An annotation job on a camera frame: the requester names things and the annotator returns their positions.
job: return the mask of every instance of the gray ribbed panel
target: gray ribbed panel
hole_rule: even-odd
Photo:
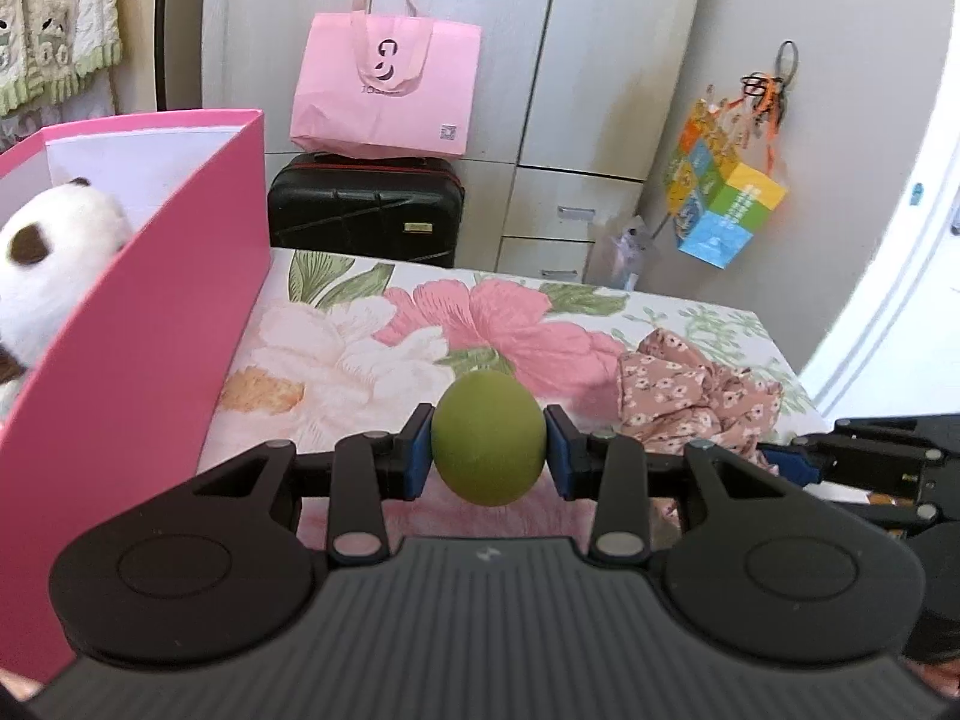
[[[488,547],[500,552],[485,562]],[[642,576],[569,541],[410,538],[339,571],[301,622],[234,661],[137,674],[78,661],[47,720],[907,720],[942,701],[894,661],[787,672],[683,630]]]

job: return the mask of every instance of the clear plastic bag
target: clear plastic bag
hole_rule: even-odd
[[[584,283],[632,290],[652,253],[653,242],[642,218],[613,218],[597,230]]]

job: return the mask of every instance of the drawer handle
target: drawer handle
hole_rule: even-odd
[[[557,206],[557,215],[564,221],[592,221],[596,213],[595,208],[573,208],[569,205]]]
[[[546,271],[546,269],[541,270],[541,278],[552,278],[555,281],[570,281],[571,279],[579,278],[580,274],[577,271]]]

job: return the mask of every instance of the pink box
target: pink box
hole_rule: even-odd
[[[271,258],[259,111],[43,129],[0,155],[0,223],[77,176],[137,232],[0,434],[0,666],[42,682],[73,656],[47,595],[56,555],[193,475]]]

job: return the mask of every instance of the red zipper trim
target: red zipper trim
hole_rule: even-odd
[[[431,170],[430,167],[391,167],[390,165],[318,165],[316,162],[300,162],[298,165],[291,165],[299,170],[302,167],[310,167],[312,170],[379,170],[380,172],[416,172],[422,175],[443,175],[453,181],[460,191],[464,191],[464,185],[460,183],[456,173],[440,172]]]

